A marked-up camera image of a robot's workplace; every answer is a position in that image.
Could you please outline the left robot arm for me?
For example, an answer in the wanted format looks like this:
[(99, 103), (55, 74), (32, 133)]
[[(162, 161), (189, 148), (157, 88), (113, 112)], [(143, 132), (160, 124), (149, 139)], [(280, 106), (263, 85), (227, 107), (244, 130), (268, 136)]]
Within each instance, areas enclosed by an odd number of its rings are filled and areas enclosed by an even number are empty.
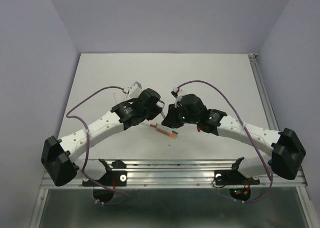
[(123, 93), (128, 95), (127, 101), (113, 106), (90, 125), (81, 119), (83, 129), (59, 139), (51, 136), (45, 140), (40, 161), (57, 187), (76, 177), (80, 169), (76, 161), (91, 147), (144, 120), (152, 120), (163, 110), (158, 105), (161, 96), (151, 88), (142, 90), (136, 86)]

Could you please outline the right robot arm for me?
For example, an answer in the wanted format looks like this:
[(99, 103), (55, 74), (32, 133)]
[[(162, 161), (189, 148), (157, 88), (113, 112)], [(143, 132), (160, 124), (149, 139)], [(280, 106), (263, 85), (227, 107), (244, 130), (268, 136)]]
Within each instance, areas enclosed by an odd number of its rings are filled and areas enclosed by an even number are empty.
[(220, 171), (221, 185), (236, 185), (264, 174), (276, 174), (286, 180), (296, 178), (306, 151), (295, 131), (268, 130), (241, 123), (223, 111), (206, 108), (199, 97), (179, 88), (171, 94), (176, 100), (168, 106), (163, 126), (177, 129), (184, 124), (194, 124), (200, 132), (230, 138), (259, 151), (256, 157), (238, 158), (229, 170)]

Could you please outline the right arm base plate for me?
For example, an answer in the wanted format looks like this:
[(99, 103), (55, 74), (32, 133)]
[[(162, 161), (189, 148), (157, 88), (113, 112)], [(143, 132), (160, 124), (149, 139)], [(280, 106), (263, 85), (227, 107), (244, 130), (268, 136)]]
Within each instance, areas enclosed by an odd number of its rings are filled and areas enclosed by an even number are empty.
[(253, 177), (246, 178), (238, 169), (244, 157), (238, 158), (228, 170), (215, 170), (212, 185), (217, 188), (236, 185), (259, 185), (260, 180)]

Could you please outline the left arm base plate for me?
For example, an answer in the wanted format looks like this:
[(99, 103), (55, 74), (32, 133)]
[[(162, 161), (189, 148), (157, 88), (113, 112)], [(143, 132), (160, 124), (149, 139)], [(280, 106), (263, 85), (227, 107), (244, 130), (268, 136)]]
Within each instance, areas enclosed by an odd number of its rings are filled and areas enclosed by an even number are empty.
[(126, 164), (121, 160), (115, 160), (109, 164), (104, 159), (89, 160), (85, 171), (96, 182), (107, 187), (125, 187), (127, 185), (128, 172)]

